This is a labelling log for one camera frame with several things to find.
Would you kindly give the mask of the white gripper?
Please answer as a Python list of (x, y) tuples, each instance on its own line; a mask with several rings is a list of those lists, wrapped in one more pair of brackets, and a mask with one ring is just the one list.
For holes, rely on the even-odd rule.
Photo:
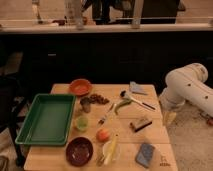
[(183, 102), (169, 100), (166, 96), (163, 95), (159, 96), (159, 102), (162, 109), (167, 111), (164, 115), (164, 125), (169, 126), (176, 118), (176, 113), (170, 111), (178, 111), (183, 106)]

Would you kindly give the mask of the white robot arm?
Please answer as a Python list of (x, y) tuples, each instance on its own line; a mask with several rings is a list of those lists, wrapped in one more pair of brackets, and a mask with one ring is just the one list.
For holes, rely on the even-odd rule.
[(170, 125), (186, 101), (191, 102), (213, 119), (213, 88), (205, 84), (208, 79), (206, 67), (192, 63), (174, 69), (165, 77), (166, 87), (159, 95), (163, 125)]

